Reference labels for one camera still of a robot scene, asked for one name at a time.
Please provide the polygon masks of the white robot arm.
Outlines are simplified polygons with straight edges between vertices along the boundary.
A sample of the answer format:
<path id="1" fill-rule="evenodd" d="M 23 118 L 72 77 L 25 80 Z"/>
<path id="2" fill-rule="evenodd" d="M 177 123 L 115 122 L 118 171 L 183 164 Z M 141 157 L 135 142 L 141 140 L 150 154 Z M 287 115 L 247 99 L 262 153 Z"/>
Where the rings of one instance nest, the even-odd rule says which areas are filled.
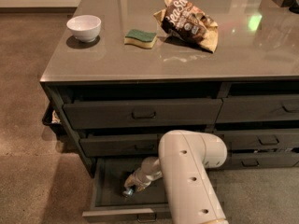
<path id="1" fill-rule="evenodd" d="M 163 135 L 156 157 L 147 157 L 124 183 L 125 196 L 162 179 L 173 224 L 229 224 L 206 174 L 222 166 L 227 147 L 216 135 L 174 130 Z"/>

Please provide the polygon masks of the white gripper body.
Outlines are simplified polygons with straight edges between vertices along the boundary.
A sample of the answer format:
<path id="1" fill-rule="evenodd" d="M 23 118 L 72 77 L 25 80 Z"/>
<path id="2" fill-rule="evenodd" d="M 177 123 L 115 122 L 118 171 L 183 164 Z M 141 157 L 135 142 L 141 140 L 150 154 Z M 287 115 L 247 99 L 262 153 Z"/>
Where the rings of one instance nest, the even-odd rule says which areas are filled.
<path id="1" fill-rule="evenodd" d="M 133 173 L 133 181 L 137 187 L 146 188 L 148 187 L 153 181 L 156 181 L 162 177 L 162 172 L 159 171 L 152 175 L 147 175 L 145 172 L 142 171 L 141 168 L 138 168 Z"/>

